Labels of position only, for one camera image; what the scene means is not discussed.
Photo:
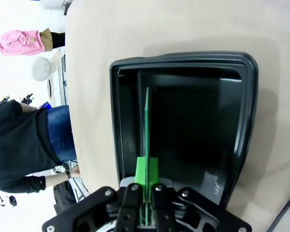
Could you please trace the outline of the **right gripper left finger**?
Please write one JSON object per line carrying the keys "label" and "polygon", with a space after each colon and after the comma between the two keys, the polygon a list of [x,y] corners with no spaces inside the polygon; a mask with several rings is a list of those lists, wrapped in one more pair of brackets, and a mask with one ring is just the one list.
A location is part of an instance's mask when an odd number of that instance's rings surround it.
{"label": "right gripper left finger", "polygon": [[84,200],[58,214],[42,225],[43,232],[134,232],[141,201],[147,160],[137,158],[136,183],[119,190],[101,187]]}

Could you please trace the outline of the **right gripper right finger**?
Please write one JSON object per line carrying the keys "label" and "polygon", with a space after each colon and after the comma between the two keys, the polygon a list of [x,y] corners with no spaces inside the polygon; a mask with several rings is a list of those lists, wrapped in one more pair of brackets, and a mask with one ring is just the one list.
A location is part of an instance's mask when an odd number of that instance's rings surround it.
{"label": "right gripper right finger", "polygon": [[148,159],[148,186],[158,232],[251,232],[242,219],[192,188],[175,191],[159,180],[158,159]]}

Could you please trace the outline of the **black-sweater person's bare hand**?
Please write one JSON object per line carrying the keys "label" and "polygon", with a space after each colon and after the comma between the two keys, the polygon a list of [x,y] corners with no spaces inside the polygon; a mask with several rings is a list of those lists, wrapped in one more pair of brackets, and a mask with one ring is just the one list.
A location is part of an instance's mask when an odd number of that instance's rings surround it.
{"label": "black-sweater person's bare hand", "polygon": [[69,178],[77,178],[80,177],[80,170],[79,167],[76,165],[73,168],[69,169]]}

